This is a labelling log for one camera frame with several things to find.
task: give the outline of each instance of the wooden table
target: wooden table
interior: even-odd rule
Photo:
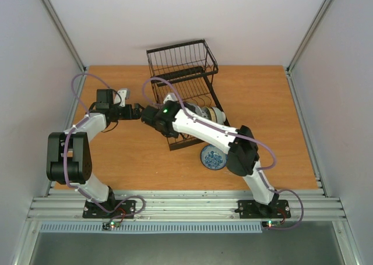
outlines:
[[[150,77],[147,66],[91,66],[112,88],[129,88],[128,103],[147,105],[142,83]],[[246,125],[256,139],[271,147],[278,164],[266,171],[277,189],[316,189],[307,149],[282,66],[219,66],[213,87],[231,126]],[[96,89],[105,88],[86,79],[82,100],[96,100]],[[153,97],[150,85],[147,95]],[[78,107],[75,122],[84,114]],[[113,189],[142,190],[244,190],[244,180],[223,168],[211,171],[199,159],[206,143],[170,151],[166,138],[137,121],[121,121],[115,130],[98,134],[90,143],[93,172]],[[259,147],[262,165],[272,162]]]

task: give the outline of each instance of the white wall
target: white wall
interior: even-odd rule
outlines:
[[[373,2],[335,0],[294,81],[321,169],[373,264]]]
[[[48,134],[63,129],[78,67],[39,0],[0,0],[0,12],[0,264],[10,264],[47,187]]]
[[[51,0],[85,65],[205,38],[219,64],[288,65],[323,0]]]

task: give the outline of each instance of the dish rack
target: dish rack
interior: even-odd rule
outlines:
[[[147,50],[150,75],[168,80],[185,102],[200,107],[217,107],[223,111],[212,86],[219,69],[205,40],[196,40]],[[172,92],[163,82],[152,82],[157,103],[163,103]],[[230,126],[228,119],[224,122]],[[177,139],[167,138],[170,150],[178,150],[203,142],[193,136],[180,134]]]

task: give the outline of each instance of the wooden tabletop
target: wooden tabletop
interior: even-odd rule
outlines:
[[[150,77],[148,66],[91,66],[89,73],[100,76],[111,88],[130,89],[127,103],[147,105],[141,86]],[[231,126],[250,127],[255,138],[276,153],[278,164],[265,172],[275,188],[317,188],[282,66],[219,66],[213,87]],[[88,107],[96,100],[96,90],[103,88],[96,79],[86,79],[81,97]],[[150,85],[146,93],[154,97]],[[83,114],[79,106],[75,122]],[[113,189],[248,189],[227,168],[212,171],[202,165],[199,155],[205,145],[170,151],[166,138],[140,120],[120,121],[113,131],[91,141],[93,172]],[[262,147],[259,155],[262,166],[272,162]]]

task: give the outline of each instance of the blue patterned bowl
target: blue patterned bowl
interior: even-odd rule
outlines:
[[[200,152],[200,160],[206,168],[220,170],[227,165],[228,155],[209,144]]]

